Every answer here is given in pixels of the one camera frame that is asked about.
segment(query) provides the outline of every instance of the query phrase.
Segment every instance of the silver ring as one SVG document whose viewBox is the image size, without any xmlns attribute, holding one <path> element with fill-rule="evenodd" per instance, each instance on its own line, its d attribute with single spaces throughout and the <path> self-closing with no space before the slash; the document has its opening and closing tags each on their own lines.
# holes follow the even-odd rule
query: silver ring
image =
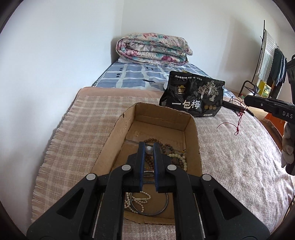
<svg viewBox="0 0 295 240">
<path fill-rule="evenodd" d="M 143 184 L 155 184 L 155 182 L 153 182 L 153 181 L 146 181 L 146 182 L 143 182 Z M 144 216 L 156 216 L 156 215 L 159 215 L 160 213 L 164 212 L 165 209 L 166 209 L 167 206 L 168 206 L 168 203 L 169 203 L 169 196 L 168 196 L 168 193 L 165 193 L 165 194 L 166 194 L 166 204 L 165 204 L 164 208 L 163 208 L 161 211 L 156 212 L 156 213 L 146 214 L 146 213 L 142 213 L 142 212 L 138 211 L 138 210 L 136 209 L 136 207 L 134 207 L 133 202 L 132 202 L 132 192 L 130 193 L 130 203 L 131 203 L 132 208 L 135 209 L 136 213 L 141 214 L 141 215 L 144 215 Z"/>
</svg>

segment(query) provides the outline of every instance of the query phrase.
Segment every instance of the black package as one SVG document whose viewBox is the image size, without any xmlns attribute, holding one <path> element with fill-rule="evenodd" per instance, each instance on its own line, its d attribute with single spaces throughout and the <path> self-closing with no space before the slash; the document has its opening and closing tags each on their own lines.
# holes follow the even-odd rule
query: black package
<svg viewBox="0 0 295 240">
<path fill-rule="evenodd" d="M 192 73 L 171 71 L 159 105 L 192 116 L 214 117 L 223 100 L 225 82 Z"/>
</svg>

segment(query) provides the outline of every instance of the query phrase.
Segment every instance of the glove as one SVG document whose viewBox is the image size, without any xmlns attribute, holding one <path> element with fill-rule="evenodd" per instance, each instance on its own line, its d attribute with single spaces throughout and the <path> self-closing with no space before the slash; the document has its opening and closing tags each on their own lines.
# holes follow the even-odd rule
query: glove
<svg viewBox="0 0 295 240">
<path fill-rule="evenodd" d="M 283 135 L 283 150 L 281 155 L 282 168 L 294 162 L 295 125 L 286 123 Z"/>
</svg>

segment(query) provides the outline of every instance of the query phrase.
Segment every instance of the floral pattern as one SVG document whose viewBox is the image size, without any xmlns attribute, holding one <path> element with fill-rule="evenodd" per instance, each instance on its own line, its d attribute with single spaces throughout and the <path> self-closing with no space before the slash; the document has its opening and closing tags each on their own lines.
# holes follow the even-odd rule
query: floral pattern
<svg viewBox="0 0 295 240">
<path fill-rule="evenodd" d="M 187 55 L 193 55 L 186 40 L 158 33 L 131 33 L 122 37 L 116 52 L 134 63 L 180 66 L 187 64 Z"/>
</svg>

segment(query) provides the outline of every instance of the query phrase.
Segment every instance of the cardboard box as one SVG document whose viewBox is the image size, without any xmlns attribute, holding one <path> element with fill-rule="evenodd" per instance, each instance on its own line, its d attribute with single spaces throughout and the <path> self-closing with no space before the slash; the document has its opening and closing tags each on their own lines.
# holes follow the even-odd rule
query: cardboard box
<svg viewBox="0 0 295 240">
<path fill-rule="evenodd" d="M 177 151 L 186 149 L 187 172 L 202 175 L 198 134 L 193 117 L 186 112 L 148 103 L 136 103 L 119 117 L 92 172 L 104 175 L 124 165 L 128 155 L 137 152 L 138 143 L 149 138 L 156 138 L 163 144 L 168 143 Z M 166 195 L 157 193 L 153 184 L 145 184 L 143 191 L 152 197 L 144 204 L 145 213 L 155 213 L 164 207 Z M 135 193 L 134 196 L 136 195 L 144 197 L 140 193 Z M 156 217 L 128 211 L 124 211 L 124 217 L 137 223 L 175 224 L 172 194 L 169 194 L 166 210 Z"/>
</svg>

